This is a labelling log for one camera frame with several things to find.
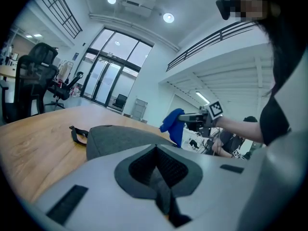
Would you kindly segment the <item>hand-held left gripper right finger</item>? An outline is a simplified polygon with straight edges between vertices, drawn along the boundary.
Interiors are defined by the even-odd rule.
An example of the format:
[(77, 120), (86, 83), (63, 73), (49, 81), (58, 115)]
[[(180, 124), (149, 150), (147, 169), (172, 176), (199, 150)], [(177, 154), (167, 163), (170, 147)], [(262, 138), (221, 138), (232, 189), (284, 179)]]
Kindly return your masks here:
[(245, 200), (235, 197), (246, 167), (241, 160), (199, 155), (156, 146), (159, 205), (158, 231), (237, 231)]

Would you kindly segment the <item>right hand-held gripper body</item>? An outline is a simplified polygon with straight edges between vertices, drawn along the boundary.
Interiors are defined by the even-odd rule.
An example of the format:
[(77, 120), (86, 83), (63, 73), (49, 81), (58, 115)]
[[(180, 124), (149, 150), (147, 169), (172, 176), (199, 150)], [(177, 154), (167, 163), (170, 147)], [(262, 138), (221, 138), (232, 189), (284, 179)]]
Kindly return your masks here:
[(199, 131), (206, 128), (214, 128), (217, 119), (222, 116), (223, 109), (219, 101), (199, 107), (199, 112), (204, 114), (202, 122), (187, 122), (187, 128), (192, 131)]

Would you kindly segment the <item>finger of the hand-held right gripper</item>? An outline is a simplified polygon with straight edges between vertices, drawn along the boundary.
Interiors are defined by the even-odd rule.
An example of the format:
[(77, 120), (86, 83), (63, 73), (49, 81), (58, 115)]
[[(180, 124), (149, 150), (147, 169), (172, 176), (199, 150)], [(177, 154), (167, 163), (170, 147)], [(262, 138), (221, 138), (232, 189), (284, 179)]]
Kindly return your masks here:
[(179, 115), (178, 120), (183, 122), (202, 122), (204, 120), (204, 114), (192, 113)]

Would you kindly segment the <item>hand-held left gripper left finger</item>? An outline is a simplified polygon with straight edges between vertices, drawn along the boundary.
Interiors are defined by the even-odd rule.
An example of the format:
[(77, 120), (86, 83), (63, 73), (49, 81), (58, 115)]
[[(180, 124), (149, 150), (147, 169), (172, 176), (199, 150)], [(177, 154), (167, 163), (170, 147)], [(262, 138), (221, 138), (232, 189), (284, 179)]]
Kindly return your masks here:
[(145, 145), (92, 159), (48, 188), (34, 205), (48, 211), (74, 186), (88, 190), (64, 227), (70, 231), (172, 231), (173, 225), (154, 200), (133, 198), (118, 185), (114, 170)]

